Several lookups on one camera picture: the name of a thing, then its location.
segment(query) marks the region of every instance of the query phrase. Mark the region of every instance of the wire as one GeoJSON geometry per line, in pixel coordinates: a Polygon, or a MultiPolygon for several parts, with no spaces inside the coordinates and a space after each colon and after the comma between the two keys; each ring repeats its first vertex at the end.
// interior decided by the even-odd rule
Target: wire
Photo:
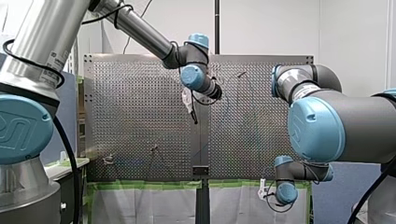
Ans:
{"type": "Polygon", "coordinates": [[[271,204],[270,204],[270,202],[269,202],[269,200],[268,200],[268,198],[269,198],[270,196],[274,196],[274,197],[276,196],[274,193],[268,194],[268,192],[270,191],[270,189],[271,189],[271,187],[273,186],[274,182],[276,182],[276,180],[274,180],[273,182],[271,182],[270,186],[268,187],[267,194],[264,196],[265,201],[267,201],[268,207],[270,207],[271,210],[273,210],[274,212],[276,212],[276,213],[287,213],[287,212],[289,212],[290,209],[294,206],[294,203],[292,203],[288,209],[286,209],[286,210],[284,210],[284,211],[279,211],[279,210],[276,210],[273,206],[271,206],[271,204]]]}
{"type": "Polygon", "coordinates": [[[216,99],[215,101],[213,101],[213,102],[211,102],[209,104],[206,104],[206,103],[200,102],[197,98],[195,98],[194,94],[192,94],[192,91],[191,91],[191,96],[200,105],[213,105],[213,104],[215,104],[218,101],[218,99],[216,99]]]}
{"type": "Polygon", "coordinates": [[[297,161],[297,162],[300,163],[305,169],[307,169],[311,173],[311,175],[313,175],[315,177],[316,180],[313,180],[312,182],[316,185],[320,184],[320,179],[319,179],[317,173],[315,173],[310,166],[312,165],[312,166],[316,166],[318,168],[328,168],[329,167],[329,166],[325,166],[325,165],[311,164],[311,163],[308,163],[307,161],[297,161]]]}
{"type": "Polygon", "coordinates": [[[73,224],[79,223],[79,211],[80,211],[80,191],[79,191],[79,179],[78,179],[78,168],[76,158],[74,156],[73,148],[70,145],[70,142],[67,138],[66,132],[64,131],[64,127],[62,127],[61,122],[57,117],[53,120],[56,129],[58,130],[59,135],[61,136],[62,142],[64,143],[64,148],[66,149],[67,156],[70,160],[70,165],[72,167],[73,173],[73,182],[74,182],[74,215],[73,215],[73,224]]]}
{"type": "Polygon", "coordinates": [[[385,171],[378,177],[378,179],[374,182],[374,184],[367,189],[364,195],[361,197],[361,200],[358,202],[358,205],[353,210],[352,214],[349,217],[349,221],[347,224],[353,224],[355,222],[356,216],[358,215],[359,211],[363,207],[364,203],[370,197],[370,195],[378,188],[378,186],[384,181],[384,179],[389,175],[390,171],[396,166],[396,156],[390,161],[388,167],[385,171]]]}
{"type": "Polygon", "coordinates": [[[7,4],[6,16],[4,17],[2,32],[4,32],[4,30],[6,29],[7,19],[8,19],[8,4],[7,4]]]}
{"type": "MultiPolygon", "coordinates": [[[[143,13],[142,13],[142,15],[140,16],[140,18],[143,18],[143,17],[145,16],[146,12],[147,12],[148,9],[149,9],[149,5],[151,5],[151,2],[152,2],[152,0],[149,0],[149,1],[148,1],[148,4],[146,5],[145,10],[143,11],[143,13]]],[[[128,36],[128,40],[126,41],[126,45],[125,45],[125,47],[124,47],[124,51],[122,52],[122,54],[125,54],[125,51],[126,51],[126,49],[128,48],[128,45],[129,45],[129,42],[130,42],[130,41],[131,41],[131,37],[128,36]]]]}
{"type": "Polygon", "coordinates": [[[8,49],[8,45],[13,44],[14,41],[15,41],[15,39],[10,39],[10,40],[6,41],[6,42],[3,44],[3,51],[4,51],[8,56],[10,56],[10,57],[12,57],[12,58],[14,58],[14,59],[16,59],[16,60],[18,60],[18,61],[20,61],[20,62],[27,63],[27,64],[32,65],[32,66],[34,66],[34,67],[38,67],[38,68],[41,68],[41,69],[50,71],[51,73],[55,74],[55,75],[58,76],[59,79],[60,79],[60,82],[58,83],[58,85],[56,86],[56,88],[60,88],[60,87],[64,84],[64,76],[63,76],[60,72],[56,71],[55,69],[53,69],[53,68],[51,68],[51,67],[48,67],[48,66],[46,66],[46,65],[44,65],[44,64],[41,64],[41,63],[35,63],[35,62],[33,62],[33,61],[30,61],[30,60],[28,60],[28,59],[25,59],[25,58],[22,58],[22,57],[19,57],[19,56],[13,54],[12,51],[8,49]]]}
{"type": "Polygon", "coordinates": [[[123,6],[121,6],[121,7],[116,7],[114,10],[112,10],[111,12],[107,13],[106,15],[104,15],[104,16],[102,16],[102,17],[99,17],[99,18],[96,18],[96,19],[93,19],[93,20],[90,20],[90,21],[84,21],[84,22],[82,22],[81,24],[82,24],[82,25],[86,25],[86,24],[90,24],[90,23],[97,22],[97,21],[101,21],[101,20],[103,20],[103,19],[105,19],[105,18],[111,16],[112,14],[118,12],[119,10],[125,8],[125,7],[129,7],[131,10],[134,10],[134,7],[131,6],[131,5],[123,5],[123,6]]]}
{"type": "Polygon", "coordinates": [[[128,40],[126,41],[126,45],[124,47],[124,50],[122,51],[122,54],[125,54],[126,48],[128,48],[129,42],[131,41],[131,37],[128,36],[128,40]]]}

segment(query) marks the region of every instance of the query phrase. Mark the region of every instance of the white cloth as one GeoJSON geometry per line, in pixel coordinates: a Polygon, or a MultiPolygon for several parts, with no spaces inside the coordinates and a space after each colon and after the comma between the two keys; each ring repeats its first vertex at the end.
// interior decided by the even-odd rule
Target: white cloth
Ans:
{"type": "MultiPolygon", "coordinates": [[[[259,187],[210,189],[211,224],[306,224],[307,189],[298,189],[298,199],[287,213],[272,211],[266,201],[259,199],[259,187]]],[[[269,198],[275,207],[274,198],[269,198]]]]}

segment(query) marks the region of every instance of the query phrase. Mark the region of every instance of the robot arm logo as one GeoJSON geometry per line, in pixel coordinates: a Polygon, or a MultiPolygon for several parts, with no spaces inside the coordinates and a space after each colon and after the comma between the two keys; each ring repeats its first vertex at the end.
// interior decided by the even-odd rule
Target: robot arm logo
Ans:
{"type": "Polygon", "coordinates": [[[0,148],[25,150],[35,129],[35,119],[0,112],[0,148]]]}

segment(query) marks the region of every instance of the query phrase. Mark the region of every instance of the green tape strip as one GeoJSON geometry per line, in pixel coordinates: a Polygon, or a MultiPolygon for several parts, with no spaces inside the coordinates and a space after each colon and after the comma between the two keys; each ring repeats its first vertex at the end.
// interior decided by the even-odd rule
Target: green tape strip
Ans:
{"type": "Polygon", "coordinates": [[[148,182],[139,180],[116,180],[108,183],[88,183],[88,189],[200,189],[201,181],[180,181],[180,182],[148,182]]]}
{"type": "Polygon", "coordinates": [[[200,189],[201,181],[180,181],[180,182],[148,182],[143,180],[116,180],[114,182],[92,182],[87,184],[87,196],[85,201],[88,205],[88,223],[92,224],[92,205],[93,194],[97,190],[114,189],[156,189],[156,190],[175,190],[175,189],[200,189]]]}
{"type": "MultiPolygon", "coordinates": [[[[270,186],[274,181],[267,180],[266,186],[270,186]]],[[[248,180],[248,179],[230,179],[230,180],[209,180],[209,187],[211,189],[225,189],[225,188],[240,188],[242,186],[247,187],[259,187],[260,180],[248,180]]],[[[295,182],[297,189],[310,189],[311,184],[309,182],[295,182]]]]}

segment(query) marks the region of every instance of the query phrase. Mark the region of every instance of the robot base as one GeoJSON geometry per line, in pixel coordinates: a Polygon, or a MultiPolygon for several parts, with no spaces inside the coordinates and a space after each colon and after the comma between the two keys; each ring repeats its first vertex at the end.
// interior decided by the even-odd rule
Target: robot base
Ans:
{"type": "Polygon", "coordinates": [[[61,191],[58,183],[49,184],[47,195],[29,203],[0,208],[1,223],[59,224],[61,223],[61,191]]]}

